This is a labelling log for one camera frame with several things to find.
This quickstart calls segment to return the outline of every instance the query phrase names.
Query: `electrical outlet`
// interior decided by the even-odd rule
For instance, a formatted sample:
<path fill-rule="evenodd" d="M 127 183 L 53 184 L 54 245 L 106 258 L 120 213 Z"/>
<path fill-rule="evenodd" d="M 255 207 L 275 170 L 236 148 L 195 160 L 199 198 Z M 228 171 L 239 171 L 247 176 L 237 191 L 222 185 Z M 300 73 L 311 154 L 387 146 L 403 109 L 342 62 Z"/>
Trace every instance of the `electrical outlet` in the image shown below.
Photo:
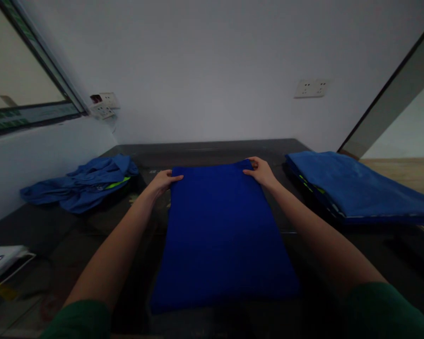
<path fill-rule="evenodd" d="M 329 82 L 328 79 L 300 80 L 294 98 L 323 97 Z"/>
<path fill-rule="evenodd" d="M 114 93 L 99 93 L 102 102 L 110 108 L 120 108 L 118 98 Z"/>
<path fill-rule="evenodd" d="M 295 91 L 295 98 L 300 97 L 312 97 L 316 90 L 315 90 L 316 82 L 314 79 L 312 80 L 300 80 L 297 86 L 297 90 Z"/>
<path fill-rule="evenodd" d="M 101 120 L 110 118 L 111 116 L 115 115 L 112 109 L 108 107 L 108 105 L 105 104 L 104 102 L 100 102 L 90 106 L 90 111 L 92 115 L 94 115 L 95 117 Z"/>
<path fill-rule="evenodd" d="M 329 79 L 316 79 L 316 96 L 323 97 L 328 90 Z"/>

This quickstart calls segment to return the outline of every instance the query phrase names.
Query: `window frame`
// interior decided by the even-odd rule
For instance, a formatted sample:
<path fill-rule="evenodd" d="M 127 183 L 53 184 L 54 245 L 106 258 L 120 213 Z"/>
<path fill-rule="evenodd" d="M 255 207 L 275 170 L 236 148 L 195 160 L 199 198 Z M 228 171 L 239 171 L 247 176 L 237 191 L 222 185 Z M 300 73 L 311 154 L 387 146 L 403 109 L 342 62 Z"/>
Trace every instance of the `window frame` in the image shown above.
<path fill-rule="evenodd" d="M 47 47 L 35 33 L 34 28 L 29 24 L 29 20 L 23 15 L 23 10 L 18 2 L 0 0 L 0 10 L 65 98 L 63 101 L 51 103 L 0 108 L 0 117 L 3 117 L 0 118 L 0 135 L 20 129 L 52 125 L 88 115 L 86 107 L 79 99 L 78 94 L 75 93 L 72 86 L 69 86 L 66 76 L 62 73 L 54 58 L 48 53 Z M 33 122 L 28 122 L 25 119 L 25 116 L 41 113 L 50 114 L 51 118 Z"/>

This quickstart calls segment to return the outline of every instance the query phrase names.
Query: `person's left hand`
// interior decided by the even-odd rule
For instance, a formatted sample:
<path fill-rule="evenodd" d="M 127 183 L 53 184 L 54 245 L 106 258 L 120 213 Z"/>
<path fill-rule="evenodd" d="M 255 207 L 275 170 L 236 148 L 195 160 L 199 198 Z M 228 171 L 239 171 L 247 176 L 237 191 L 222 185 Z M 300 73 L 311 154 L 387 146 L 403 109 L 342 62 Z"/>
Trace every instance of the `person's left hand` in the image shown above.
<path fill-rule="evenodd" d="M 171 169 L 167 169 L 157 173 L 155 178 L 146 187 L 145 191 L 148 191 L 148 193 L 154 195 L 155 199 L 159 198 L 163 193 L 168 190 L 172 182 L 182 180 L 182 178 L 184 177 L 183 175 L 172 177 L 171 173 Z"/>

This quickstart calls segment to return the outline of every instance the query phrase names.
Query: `cable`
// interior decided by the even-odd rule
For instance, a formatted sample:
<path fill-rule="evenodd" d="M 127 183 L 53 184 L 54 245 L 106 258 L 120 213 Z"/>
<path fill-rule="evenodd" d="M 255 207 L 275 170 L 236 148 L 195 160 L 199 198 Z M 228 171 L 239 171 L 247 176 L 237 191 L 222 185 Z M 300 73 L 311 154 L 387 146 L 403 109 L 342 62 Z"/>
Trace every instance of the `cable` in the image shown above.
<path fill-rule="evenodd" d="M 9 276 L 7 276 L 2 282 L 0 282 L 0 286 L 1 285 L 3 285 L 4 283 L 6 283 L 11 277 L 13 277 L 17 272 L 19 272 L 22 268 L 24 268 L 24 266 L 26 265 L 26 264 L 28 264 L 30 261 L 32 261 L 35 257 L 36 257 L 36 254 L 34 254 L 34 253 L 26 253 L 25 254 L 26 256 L 27 255 L 30 255 L 30 256 L 32 256 L 30 259 L 28 259 L 26 262 L 24 262 L 23 264 L 22 264 L 22 266 L 20 266 L 16 271 L 14 271 L 13 273 L 11 273 Z"/>

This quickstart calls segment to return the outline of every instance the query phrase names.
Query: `stack of folded blue clothing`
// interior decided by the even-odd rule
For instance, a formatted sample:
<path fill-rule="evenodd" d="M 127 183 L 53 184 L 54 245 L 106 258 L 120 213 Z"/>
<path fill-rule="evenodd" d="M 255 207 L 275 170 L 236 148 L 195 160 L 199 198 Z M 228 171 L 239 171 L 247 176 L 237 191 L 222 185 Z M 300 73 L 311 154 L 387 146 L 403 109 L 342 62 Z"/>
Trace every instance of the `stack of folded blue clothing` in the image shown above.
<path fill-rule="evenodd" d="M 335 152 L 287 154 L 291 171 L 341 223 L 424 225 L 424 194 Z"/>
<path fill-rule="evenodd" d="M 66 177 L 44 180 L 21 189 L 20 196 L 34 205 L 59 202 L 63 209 L 80 214 L 99 205 L 107 195 L 125 186 L 137 174 L 138 168 L 129 156 L 95 158 Z"/>

